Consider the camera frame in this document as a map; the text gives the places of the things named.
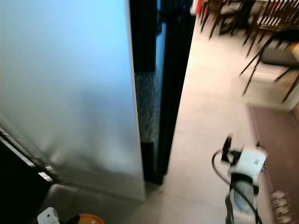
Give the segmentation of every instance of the mauve rug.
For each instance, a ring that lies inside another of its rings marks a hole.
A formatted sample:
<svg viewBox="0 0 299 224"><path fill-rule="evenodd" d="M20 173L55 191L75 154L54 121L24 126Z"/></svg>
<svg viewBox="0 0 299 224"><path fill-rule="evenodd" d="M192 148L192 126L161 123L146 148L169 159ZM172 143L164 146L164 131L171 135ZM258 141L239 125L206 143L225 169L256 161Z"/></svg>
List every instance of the mauve rug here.
<svg viewBox="0 0 299 224"><path fill-rule="evenodd" d="M266 179L277 223L299 221L299 122L293 112L249 105L256 140L268 153Z"/></svg>

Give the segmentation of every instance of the white floor tile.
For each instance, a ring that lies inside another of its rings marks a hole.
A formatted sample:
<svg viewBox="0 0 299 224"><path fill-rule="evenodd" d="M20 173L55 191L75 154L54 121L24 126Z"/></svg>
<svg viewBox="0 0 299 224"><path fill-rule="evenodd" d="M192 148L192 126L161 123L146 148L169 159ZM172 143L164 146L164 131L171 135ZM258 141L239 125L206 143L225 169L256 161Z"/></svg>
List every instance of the white floor tile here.
<svg viewBox="0 0 299 224"><path fill-rule="evenodd" d="M160 198L157 192L149 192L143 203L112 196L89 189L80 189L73 200L68 217L80 213L92 213L107 224L152 224L157 222Z"/></svg>
<svg viewBox="0 0 299 224"><path fill-rule="evenodd" d="M241 103L188 91L184 94L176 130L221 138L230 133L240 136Z"/></svg>
<svg viewBox="0 0 299 224"><path fill-rule="evenodd" d="M213 171L211 158L222 148L224 138L213 138L177 131L173 143L169 171L165 177L163 191L166 195L197 201L225 209L224 199L229 191ZM227 165L217 168L226 176Z"/></svg>
<svg viewBox="0 0 299 224"><path fill-rule="evenodd" d="M78 187L75 186L65 186L60 184L51 186L37 215L46 208L53 207L58 212L60 220L66 221L70 218L67 211L69 210L77 191Z"/></svg>
<svg viewBox="0 0 299 224"><path fill-rule="evenodd" d="M225 216L222 209L164 196L158 224L223 224Z"/></svg>

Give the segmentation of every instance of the dining chair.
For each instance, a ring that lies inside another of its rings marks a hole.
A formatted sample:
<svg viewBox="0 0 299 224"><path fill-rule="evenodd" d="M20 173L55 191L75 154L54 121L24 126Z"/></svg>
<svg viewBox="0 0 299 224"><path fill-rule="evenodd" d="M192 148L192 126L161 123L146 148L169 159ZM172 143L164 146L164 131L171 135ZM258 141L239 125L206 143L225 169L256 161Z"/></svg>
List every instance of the dining chair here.
<svg viewBox="0 0 299 224"><path fill-rule="evenodd" d="M213 32L217 26L217 24L221 21L221 20L225 20L229 17L234 17L237 15L238 13L238 8L239 5L227 5L225 1L223 0L208 0L207 2L207 9L206 9L206 15L205 18L203 20L202 26L201 26L201 31L203 30L205 23L209 17L210 14L214 14L214 23L212 26L212 30L210 33L210 38L213 35Z"/></svg>
<svg viewBox="0 0 299 224"><path fill-rule="evenodd" d="M266 44L263 45L261 50L257 53L257 55L250 61L250 63L244 68L244 70L240 73L243 74L243 72L253 63L253 61L258 57L257 63L253 68L253 71L249 77L249 80L246 84L246 87L244 89L243 95L246 93L250 82L252 81L253 74L256 71L256 68L260 62L264 64L269 65L275 65L275 66L283 66L287 67L288 69L282 73L280 76L278 76L274 81L278 81L281 79L286 73L288 73L291 70L299 69L299 61L298 58L294 56L294 54L288 49L281 49L281 48L272 48L270 47L270 44L273 41L279 41L279 42L287 42L287 43L295 43L299 42L299 27L295 28L286 28L281 31L278 31L277 33L273 34L272 37L266 42ZM283 102L288 98L291 91L295 88L295 86L299 82L299 74L296 77L296 80L291 85L289 91L287 92L286 96L283 99Z"/></svg>
<svg viewBox="0 0 299 224"><path fill-rule="evenodd" d="M202 24L204 20L205 11L207 9L208 0L199 0L201 1L199 17L201 16L200 24Z"/></svg>
<svg viewBox="0 0 299 224"><path fill-rule="evenodd" d="M285 26L299 24L299 1L298 0L268 0L265 7L261 7L249 26L246 44L252 35L252 41L248 50L249 55L257 35L261 33L260 42L267 33L275 33Z"/></svg>

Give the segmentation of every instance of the refrigerator door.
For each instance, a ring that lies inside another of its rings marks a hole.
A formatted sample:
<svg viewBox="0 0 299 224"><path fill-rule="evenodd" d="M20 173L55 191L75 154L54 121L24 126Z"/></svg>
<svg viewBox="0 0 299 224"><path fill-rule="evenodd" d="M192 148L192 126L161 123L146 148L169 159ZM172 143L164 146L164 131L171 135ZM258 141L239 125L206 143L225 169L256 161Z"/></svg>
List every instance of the refrigerator door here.
<svg viewBox="0 0 299 224"><path fill-rule="evenodd" d="M62 182L143 200L128 12L128 0L1 1L1 125Z"/></svg>
<svg viewBox="0 0 299 224"><path fill-rule="evenodd" d="M178 116L186 68L193 36L195 15L190 14L190 0L161 0L163 65L160 75L159 137L157 183L167 174L173 136Z"/></svg>

